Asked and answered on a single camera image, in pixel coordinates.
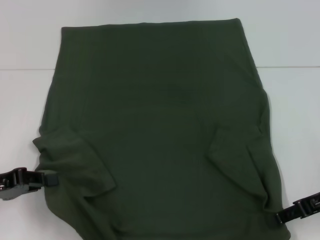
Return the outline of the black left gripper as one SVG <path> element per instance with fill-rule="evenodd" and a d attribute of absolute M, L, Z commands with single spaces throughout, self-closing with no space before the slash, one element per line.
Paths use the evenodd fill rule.
<path fill-rule="evenodd" d="M 13 169 L 10 173 L 0 175 L 0 199 L 9 201 L 38 191 L 42 187 L 59 185 L 58 175 L 55 173 L 28 171 L 26 167 Z"/>

